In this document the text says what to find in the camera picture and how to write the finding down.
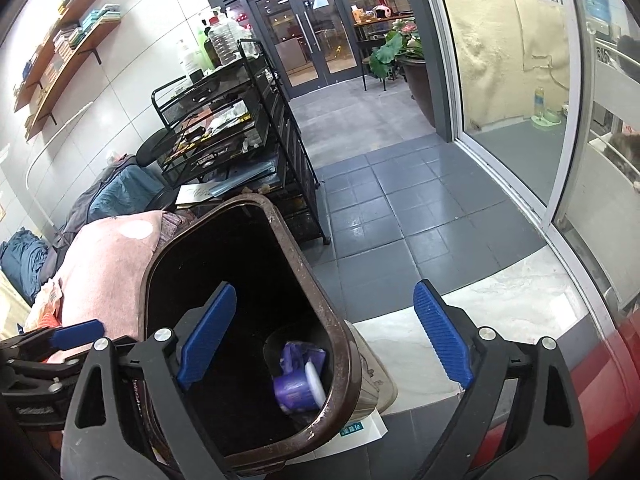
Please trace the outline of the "pink polka dot blanket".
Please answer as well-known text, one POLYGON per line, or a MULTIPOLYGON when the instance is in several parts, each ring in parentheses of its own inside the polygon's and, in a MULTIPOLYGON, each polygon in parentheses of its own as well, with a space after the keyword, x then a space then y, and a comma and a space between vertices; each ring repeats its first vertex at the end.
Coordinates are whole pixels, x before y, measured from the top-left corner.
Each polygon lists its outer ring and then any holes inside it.
POLYGON ((38 292, 25 330, 98 320, 108 338, 138 339, 145 271, 152 258, 195 220, 190 212, 152 210, 83 226, 62 266, 38 292))

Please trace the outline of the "massage bed with blue cover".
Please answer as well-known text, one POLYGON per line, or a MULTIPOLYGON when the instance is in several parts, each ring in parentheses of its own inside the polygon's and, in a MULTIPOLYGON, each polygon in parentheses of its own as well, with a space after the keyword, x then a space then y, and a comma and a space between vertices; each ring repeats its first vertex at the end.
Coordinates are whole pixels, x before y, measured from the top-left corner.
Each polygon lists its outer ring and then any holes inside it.
POLYGON ((96 220, 162 209, 175 193, 155 171, 142 167, 134 155, 110 162, 70 207, 63 225, 56 230, 47 259, 40 270, 44 284, 62 266, 74 238, 96 220))

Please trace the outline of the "purple wrapper in bin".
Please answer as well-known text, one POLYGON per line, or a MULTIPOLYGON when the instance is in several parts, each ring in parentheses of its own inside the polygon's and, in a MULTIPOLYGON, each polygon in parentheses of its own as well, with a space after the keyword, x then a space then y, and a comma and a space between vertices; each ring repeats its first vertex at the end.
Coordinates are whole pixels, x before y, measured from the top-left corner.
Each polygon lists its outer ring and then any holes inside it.
POLYGON ((282 350, 282 373, 273 378, 273 391, 286 414, 318 412, 326 403, 320 374, 326 352, 314 344, 288 341, 282 350))

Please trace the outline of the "upper wooden wall shelf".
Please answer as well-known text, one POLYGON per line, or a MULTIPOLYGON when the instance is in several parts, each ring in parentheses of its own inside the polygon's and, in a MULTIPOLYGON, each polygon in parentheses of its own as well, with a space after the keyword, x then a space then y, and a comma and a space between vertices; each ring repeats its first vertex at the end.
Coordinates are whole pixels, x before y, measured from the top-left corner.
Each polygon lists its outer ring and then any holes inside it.
POLYGON ((14 110, 17 112, 30 103, 36 88, 43 89, 43 77, 58 49, 67 61, 72 53, 70 44, 79 44, 82 36, 82 21, 96 0, 63 0, 58 8, 58 18, 47 32, 42 43, 36 47, 23 70, 23 79, 14 89, 14 110))

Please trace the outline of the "pile of blue towels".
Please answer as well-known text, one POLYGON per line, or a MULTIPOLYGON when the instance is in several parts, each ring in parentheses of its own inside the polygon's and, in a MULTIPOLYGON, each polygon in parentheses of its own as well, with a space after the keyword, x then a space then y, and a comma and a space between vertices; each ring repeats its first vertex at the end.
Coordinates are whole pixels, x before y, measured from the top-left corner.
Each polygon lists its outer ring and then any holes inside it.
POLYGON ((47 243, 25 228, 1 243, 1 270, 29 306, 34 304, 40 291, 40 271, 48 252, 47 243))

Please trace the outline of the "black metal utility cart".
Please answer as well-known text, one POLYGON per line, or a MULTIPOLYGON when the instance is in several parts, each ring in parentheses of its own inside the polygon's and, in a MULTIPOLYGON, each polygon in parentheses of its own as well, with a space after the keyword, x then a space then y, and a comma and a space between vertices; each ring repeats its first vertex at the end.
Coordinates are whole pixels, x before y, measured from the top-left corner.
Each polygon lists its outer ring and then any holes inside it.
POLYGON ((279 74, 262 44, 236 43, 238 57, 197 82, 187 76, 151 93, 163 127, 176 134, 157 161, 172 188, 194 185, 194 200, 244 191, 266 196, 301 243, 331 241, 321 222, 320 180, 279 74))

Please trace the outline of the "white box under bin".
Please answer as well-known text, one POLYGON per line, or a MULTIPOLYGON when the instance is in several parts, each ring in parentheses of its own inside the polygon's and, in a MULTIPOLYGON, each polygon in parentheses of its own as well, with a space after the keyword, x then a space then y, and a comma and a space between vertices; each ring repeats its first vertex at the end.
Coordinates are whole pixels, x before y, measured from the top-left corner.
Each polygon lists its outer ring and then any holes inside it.
POLYGON ((387 434, 381 414, 397 399, 396 382, 360 331, 351 322, 346 321, 346 326, 354 336, 362 367, 360 395, 355 411, 348 423, 329 442, 294 460, 288 460, 287 465, 345 453, 380 440, 387 434))

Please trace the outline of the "brown plastic trash bin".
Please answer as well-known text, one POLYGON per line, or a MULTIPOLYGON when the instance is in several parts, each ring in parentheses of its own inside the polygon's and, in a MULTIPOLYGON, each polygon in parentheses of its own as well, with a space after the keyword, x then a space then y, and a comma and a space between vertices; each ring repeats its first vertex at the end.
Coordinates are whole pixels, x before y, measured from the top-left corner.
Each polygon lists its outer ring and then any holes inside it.
POLYGON ((268 474, 320 448, 349 423, 360 396, 360 356, 282 214, 265 196, 235 196, 157 249, 139 295, 140 332, 150 336, 174 326, 222 282, 235 289, 235 314, 206 375, 186 398, 236 474, 268 474), (273 391, 289 341, 326 352, 320 373, 326 403, 306 422, 285 414, 273 391))

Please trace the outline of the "potted green plant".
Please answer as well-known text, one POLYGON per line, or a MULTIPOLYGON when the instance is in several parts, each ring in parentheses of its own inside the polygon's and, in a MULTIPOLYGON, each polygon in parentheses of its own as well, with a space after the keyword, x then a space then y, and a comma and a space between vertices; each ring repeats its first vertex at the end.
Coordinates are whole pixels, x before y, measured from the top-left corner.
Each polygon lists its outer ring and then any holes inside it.
POLYGON ((413 18, 398 18, 393 22, 384 42, 373 48, 369 66, 381 80, 390 78, 396 68, 401 70, 421 112, 432 126, 436 126, 430 78, 413 18))

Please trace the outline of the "clear plastic bottle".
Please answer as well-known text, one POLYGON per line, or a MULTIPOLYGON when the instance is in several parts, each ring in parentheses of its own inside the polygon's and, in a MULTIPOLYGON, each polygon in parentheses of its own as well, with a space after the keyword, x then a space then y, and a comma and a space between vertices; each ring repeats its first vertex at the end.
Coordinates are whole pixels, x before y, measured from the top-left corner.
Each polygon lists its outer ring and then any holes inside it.
POLYGON ((238 47, 236 46, 232 30, 226 18, 213 15, 209 19, 209 31, 207 35, 223 66, 231 64, 236 60, 238 57, 238 47))

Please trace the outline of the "green plastic bottle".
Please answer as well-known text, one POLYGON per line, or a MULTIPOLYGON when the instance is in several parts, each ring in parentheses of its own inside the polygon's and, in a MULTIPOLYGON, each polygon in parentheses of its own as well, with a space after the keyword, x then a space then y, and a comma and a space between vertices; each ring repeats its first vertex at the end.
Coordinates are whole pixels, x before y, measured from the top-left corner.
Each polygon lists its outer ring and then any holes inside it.
POLYGON ((200 47, 201 55, 203 62, 208 70, 213 70, 215 68, 215 63, 212 57, 210 56, 210 48, 212 44, 205 32, 200 30, 198 32, 198 46, 200 47))

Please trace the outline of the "glass double door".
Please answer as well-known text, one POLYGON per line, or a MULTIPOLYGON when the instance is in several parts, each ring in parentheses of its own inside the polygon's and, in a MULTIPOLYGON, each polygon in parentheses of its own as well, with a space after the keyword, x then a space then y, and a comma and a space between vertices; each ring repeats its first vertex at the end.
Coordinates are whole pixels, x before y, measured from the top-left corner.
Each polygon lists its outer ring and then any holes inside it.
POLYGON ((341 0, 247 0, 288 96, 356 77, 355 32, 341 0))

